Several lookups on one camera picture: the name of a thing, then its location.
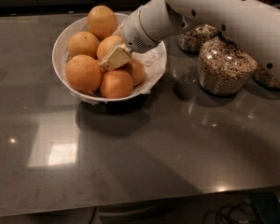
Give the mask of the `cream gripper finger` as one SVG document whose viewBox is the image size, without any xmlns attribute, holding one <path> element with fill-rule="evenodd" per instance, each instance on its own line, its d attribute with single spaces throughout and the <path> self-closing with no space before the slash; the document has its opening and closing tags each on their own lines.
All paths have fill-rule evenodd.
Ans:
<svg viewBox="0 0 280 224">
<path fill-rule="evenodd" d="M 106 71 L 112 71 L 122 67 L 132 58 L 132 50 L 125 44 L 116 44 L 99 62 Z"/>
<path fill-rule="evenodd" d="M 122 38 L 122 29 L 123 29 L 123 22 L 119 25 L 116 31 L 112 33 L 112 36 L 118 36 Z"/>
</svg>

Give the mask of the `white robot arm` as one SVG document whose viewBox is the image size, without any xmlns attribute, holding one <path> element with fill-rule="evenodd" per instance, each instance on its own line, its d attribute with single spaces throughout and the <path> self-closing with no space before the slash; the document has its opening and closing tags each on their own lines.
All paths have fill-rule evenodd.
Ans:
<svg viewBox="0 0 280 224">
<path fill-rule="evenodd" d="M 121 67 L 133 52 L 145 53 L 201 23 L 216 27 L 280 81 L 280 9 L 258 0 L 150 0 L 124 20 L 118 28 L 123 43 L 100 65 Z"/>
</svg>

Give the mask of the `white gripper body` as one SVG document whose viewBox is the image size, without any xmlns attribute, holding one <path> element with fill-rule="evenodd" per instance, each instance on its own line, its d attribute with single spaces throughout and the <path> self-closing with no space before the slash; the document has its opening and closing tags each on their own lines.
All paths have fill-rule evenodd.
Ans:
<svg viewBox="0 0 280 224">
<path fill-rule="evenodd" d="M 124 44 L 134 52 L 145 53 L 156 48 L 159 43 L 152 40 L 141 23 L 141 11 L 137 9 L 122 24 L 121 37 Z"/>
</svg>

